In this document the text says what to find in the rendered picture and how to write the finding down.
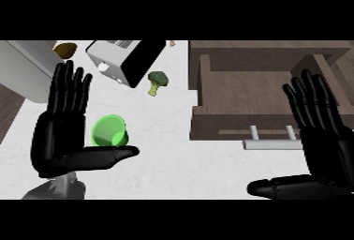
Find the open wooden drawer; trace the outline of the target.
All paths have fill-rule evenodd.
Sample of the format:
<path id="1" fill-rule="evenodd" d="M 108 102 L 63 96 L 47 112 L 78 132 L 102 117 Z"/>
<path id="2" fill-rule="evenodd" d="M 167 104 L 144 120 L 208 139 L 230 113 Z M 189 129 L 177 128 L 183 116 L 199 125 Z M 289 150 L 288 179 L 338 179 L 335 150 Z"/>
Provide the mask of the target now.
<path id="1" fill-rule="evenodd" d="M 302 57 L 288 71 L 212 71 L 211 58 L 199 57 L 198 105 L 195 114 L 289 114 L 293 116 L 282 90 L 301 71 L 308 69 L 327 81 L 338 101 L 344 124 L 354 128 L 354 103 L 348 100 L 341 82 L 320 54 Z"/>

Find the green broccoli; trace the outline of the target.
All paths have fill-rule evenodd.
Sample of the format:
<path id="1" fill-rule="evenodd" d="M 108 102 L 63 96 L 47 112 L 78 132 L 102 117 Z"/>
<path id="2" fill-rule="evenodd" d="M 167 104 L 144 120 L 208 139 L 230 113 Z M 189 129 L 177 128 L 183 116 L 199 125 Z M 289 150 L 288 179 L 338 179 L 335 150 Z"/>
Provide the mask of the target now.
<path id="1" fill-rule="evenodd" d="M 155 97 L 156 92 L 158 92 L 158 88 L 161 86 L 168 85 L 168 77 L 167 77 L 167 75 L 164 74 L 162 71 L 152 71 L 147 74 L 147 79 L 150 81 L 150 89 L 147 91 L 147 94 Z"/>

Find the white toaster oven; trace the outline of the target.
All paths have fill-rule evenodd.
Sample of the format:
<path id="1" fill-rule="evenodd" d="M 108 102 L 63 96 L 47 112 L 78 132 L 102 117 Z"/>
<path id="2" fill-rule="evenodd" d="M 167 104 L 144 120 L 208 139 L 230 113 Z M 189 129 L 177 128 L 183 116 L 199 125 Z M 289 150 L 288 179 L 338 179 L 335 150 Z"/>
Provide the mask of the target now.
<path id="1" fill-rule="evenodd" d="M 136 88 L 165 46 L 164 40 L 94 40 L 85 53 L 100 74 Z"/>

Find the pale grey appliance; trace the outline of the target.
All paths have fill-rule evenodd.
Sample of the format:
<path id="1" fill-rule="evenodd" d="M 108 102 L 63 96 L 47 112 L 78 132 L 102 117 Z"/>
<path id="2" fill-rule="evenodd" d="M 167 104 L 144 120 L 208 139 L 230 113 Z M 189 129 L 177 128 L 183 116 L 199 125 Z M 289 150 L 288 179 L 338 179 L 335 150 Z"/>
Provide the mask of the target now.
<path id="1" fill-rule="evenodd" d="M 0 83 L 34 103 L 49 101 L 57 63 L 44 40 L 0 40 Z"/>

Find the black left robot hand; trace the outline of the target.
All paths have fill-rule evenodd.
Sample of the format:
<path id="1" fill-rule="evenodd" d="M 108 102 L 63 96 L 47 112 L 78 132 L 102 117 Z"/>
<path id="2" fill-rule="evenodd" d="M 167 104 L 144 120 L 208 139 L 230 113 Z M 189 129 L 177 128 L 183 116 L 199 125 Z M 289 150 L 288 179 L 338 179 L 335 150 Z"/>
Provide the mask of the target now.
<path id="1" fill-rule="evenodd" d="M 31 147 L 32 167 L 40 178 L 78 171 L 111 169 L 140 154 L 136 146 L 85 146 L 85 109 L 93 75 L 68 60 L 54 67 L 47 110 L 40 114 Z"/>

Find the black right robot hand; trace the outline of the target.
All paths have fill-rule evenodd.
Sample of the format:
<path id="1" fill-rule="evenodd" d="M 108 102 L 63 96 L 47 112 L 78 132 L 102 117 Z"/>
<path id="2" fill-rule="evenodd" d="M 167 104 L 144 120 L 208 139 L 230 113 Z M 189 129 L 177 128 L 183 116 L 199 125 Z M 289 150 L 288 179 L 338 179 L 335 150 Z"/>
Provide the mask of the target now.
<path id="1" fill-rule="evenodd" d="M 282 89 L 310 173 L 252 181 L 248 193 L 270 200 L 354 201 L 354 130 L 344 124 L 327 81 L 304 69 Z"/>

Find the green cup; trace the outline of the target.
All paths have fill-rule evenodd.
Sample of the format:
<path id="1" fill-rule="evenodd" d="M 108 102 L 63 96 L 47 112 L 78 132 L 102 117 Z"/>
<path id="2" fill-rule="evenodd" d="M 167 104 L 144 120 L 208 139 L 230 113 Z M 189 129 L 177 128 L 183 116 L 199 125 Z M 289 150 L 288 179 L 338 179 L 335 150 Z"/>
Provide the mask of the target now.
<path id="1" fill-rule="evenodd" d="M 91 128 L 91 143 L 94 146 L 124 146 L 128 143 L 128 134 L 122 118 L 105 115 Z"/>

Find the wooden cabinet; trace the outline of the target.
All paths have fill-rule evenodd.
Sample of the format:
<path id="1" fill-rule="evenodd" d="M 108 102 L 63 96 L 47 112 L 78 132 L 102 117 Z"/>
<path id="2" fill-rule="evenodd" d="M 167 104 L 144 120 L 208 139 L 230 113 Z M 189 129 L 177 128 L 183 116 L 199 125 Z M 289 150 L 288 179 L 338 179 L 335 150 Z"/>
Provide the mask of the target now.
<path id="1" fill-rule="evenodd" d="M 348 40 L 190 40 L 187 88 L 198 89 L 199 57 L 212 71 L 288 71 L 307 54 L 321 54 L 332 65 L 352 48 Z"/>

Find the brown potato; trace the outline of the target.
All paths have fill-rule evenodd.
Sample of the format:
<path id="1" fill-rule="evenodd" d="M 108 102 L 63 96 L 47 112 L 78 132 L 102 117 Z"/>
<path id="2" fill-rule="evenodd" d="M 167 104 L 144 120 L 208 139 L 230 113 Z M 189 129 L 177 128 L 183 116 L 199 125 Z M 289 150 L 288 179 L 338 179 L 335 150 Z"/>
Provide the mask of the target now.
<path id="1" fill-rule="evenodd" d="M 72 42 L 60 43 L 54 47 L 54 52 L 62 59 L 69 59 L 75 54 L 77 48 L 78 48 L 78 45 Z"/>

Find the wooden drawer front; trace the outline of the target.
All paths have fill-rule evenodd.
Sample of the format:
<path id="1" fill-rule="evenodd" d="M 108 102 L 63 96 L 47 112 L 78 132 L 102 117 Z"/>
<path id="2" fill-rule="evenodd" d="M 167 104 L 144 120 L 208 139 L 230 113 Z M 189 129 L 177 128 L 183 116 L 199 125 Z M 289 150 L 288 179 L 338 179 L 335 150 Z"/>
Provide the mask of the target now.
<path id="1" fill-rule="evenodd" d="M 251 126 L 255 126 L 260 140 L 288 139 L 288 126 L 299 134 L 295 118 L 289 114 L 195 114 L 189 138 L 193 141 L 249 140 Z"/>

